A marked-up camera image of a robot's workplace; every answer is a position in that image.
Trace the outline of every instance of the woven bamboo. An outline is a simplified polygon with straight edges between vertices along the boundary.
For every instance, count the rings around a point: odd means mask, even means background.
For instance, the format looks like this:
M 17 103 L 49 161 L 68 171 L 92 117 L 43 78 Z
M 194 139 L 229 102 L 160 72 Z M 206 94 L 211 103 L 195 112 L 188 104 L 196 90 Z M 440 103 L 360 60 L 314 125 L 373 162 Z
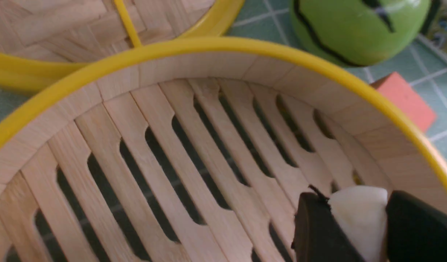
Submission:
M 447 213 L 446 163 L 391 108 L 340 68 L 254 40 L 107 58 L 1 124 L 0 141 L 16 133 L 0 147 L 0 261 L 290 261 L 308 184 L 401 189 Z
M 215 0 L 125 0 L 142 44 L 173 39 Z M 0 0 L 0 52 L 91 62 L 132 48 L 113 0 Z

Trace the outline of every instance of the green ball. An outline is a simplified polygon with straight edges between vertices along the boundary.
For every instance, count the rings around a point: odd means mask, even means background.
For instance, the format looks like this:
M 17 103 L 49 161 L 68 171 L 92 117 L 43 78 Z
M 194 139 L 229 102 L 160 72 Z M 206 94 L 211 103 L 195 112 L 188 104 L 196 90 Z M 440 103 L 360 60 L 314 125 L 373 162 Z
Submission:
M 296 35 L 311 53 L 341 66 L 368 66 L 403 50 L 430 0 L 291 0 Z

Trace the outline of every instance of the orange foam block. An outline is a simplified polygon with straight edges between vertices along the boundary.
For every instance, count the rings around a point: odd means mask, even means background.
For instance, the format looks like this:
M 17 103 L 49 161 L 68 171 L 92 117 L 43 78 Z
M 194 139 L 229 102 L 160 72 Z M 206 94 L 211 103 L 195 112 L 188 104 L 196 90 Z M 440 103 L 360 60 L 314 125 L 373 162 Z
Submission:
M 426 133 L 435 121 L 435 112 L 398 73 L 391 73 L 371 86 L 401 109 L 422 132 Z

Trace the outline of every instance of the wooden steamer bottom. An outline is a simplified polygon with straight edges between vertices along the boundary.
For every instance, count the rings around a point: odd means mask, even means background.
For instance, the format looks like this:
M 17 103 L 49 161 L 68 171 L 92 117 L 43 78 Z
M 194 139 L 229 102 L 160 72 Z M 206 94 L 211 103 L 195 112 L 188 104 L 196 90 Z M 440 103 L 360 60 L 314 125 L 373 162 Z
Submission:
M 255 40 L 88 66 L 0 124 L 0 261 L 290 262 L 309 184 L 405 190 L 447 213 L 447 164 L 374 92 Z
M 306 103 L 237 80 L 164 82 L 93 106 L 24 165 L 0 196 L 0 261 L 291 261 L 299 194 L 359 181 L 392 189 Z

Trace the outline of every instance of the tile grout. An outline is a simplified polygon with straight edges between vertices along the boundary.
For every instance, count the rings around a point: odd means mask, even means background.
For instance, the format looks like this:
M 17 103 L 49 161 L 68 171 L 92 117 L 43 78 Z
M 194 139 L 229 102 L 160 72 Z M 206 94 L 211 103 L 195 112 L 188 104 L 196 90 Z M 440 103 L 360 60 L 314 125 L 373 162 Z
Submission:
M 280 34 L 280 38 L 282 39 L 283 43 L 287 46 L 291 46 L 290 42 L 288 42 L 288 37 L 286 37 L 285 31 L 283 31 L 282 25 L 280 25 L 280 21 L 278 21 L 277 15 L 275 14 L 272 5 L 268 2 L 268 0 L 263 0 L 265 7 L 267 7 L 268 13 L 272 17 L 275 23 L 275 27 L 277 27 L 277 31 Z
M 411 85 L 411 86 L 415 86 L 415 85 L 418 85 L 418 84 L 420 84 L 420 83 L 422 83 L 422 82 L 424 82 L 424 81 L 431 80 L 431 79 L 433 79 L 433 78 L 436 78 L 436 77 L 438 77 L 438 76 L 444 75 L 444 74 L 446 74 L 446 73 L 447 73 L 447 68 L 444 68 L 444 69 L 442 69 L 442 70 L 439 70 L 439 71 L 436 71 L 436 72 L 434 72 L 434 73 L 431 73 L 431 74 L 429 74 L 429 75 L 427 75 L 427 76 L 424 76 L 423 78 L 420 78 L 420 79 L 418 79 L 418 80 L 414 80 L 414 81 L 412 81 L 411 83 L 409 83 L 409 85 Z
M 436 142 L 436 141 L 439 141 L 440 139 L 442 139 L 442 138 L 444 138 L 444 137 L 446 137 L 446 136 L 447 136 L 447 130 L 445 130 L 445 131 L 443 131 L 443 132 L 440 132 L 440 133 L 438 133 L 438 134 L 432 136 L 431 138 L 429 138 L 429 140 L 430 140 L 431 142 Z
M 368 83 L 369 84 L 373 83 L 374 82 L 374 77 L 372 76 L 372 73 L 370 72 L 369 67 L 364 67 L 363 70 L 366 73 L 366 77 L 367 77 Z
M 413 56 L 414 60 L 416 60 L 416 63 L 418 64 L 421 71 L 424 73 L 425 76 L 428 76 L 430 73 L 429 73 L 428 69 L 426 68 L 426 65 L 424 65 L 423 61 L 421 60 L 416 49 L 411 45 L 411 46 L 409 46 L 409 50 L 411 51 L 411 55 Z M 438 85 L 435 83 L 435 81 L 433 79 L 430 79 L 428 81 L 431 83 L 433 91 L 436 93 L 438 98 L 440 98 L 441 102 L 443 103 L 443 105 L 445 106 L 445 108 L 447 110 L 446 97 L 443 95 L 442 91 L 440 90 L 440 88 L 438 87 Z
M 286 9 L 282 9 L 282 10 L 276 10 L 276 11 L 273 12 L 273 14 L 274 15 L 282 15 L 284 13 L 288 13 L 288 11 L 289 11 L 288 8 L 286 8 Z M 247 18 L 247 19 L 244 19 L 244 20 L 241 20 L 241 21 L 237 21 L 237 22 L 233 23 L 233 25 L 231 27 L 232 28 L 237 28 L 237 27 L 240 27 L 240 26 L 243 26 L 243 25 L 247 25 L 247 24 L 250 24 L 250 23 L 253 23 L 253 22 L 257 22 L 259 20 L 263 20 L 263 19 L 268 18 L 270 16 L 272 16 L 272 13 L 270 13 L 270 12 L 269 13 L 263 13 L 261 15 L 257 15 L 257 16 L 253 16 L 251 18 Z

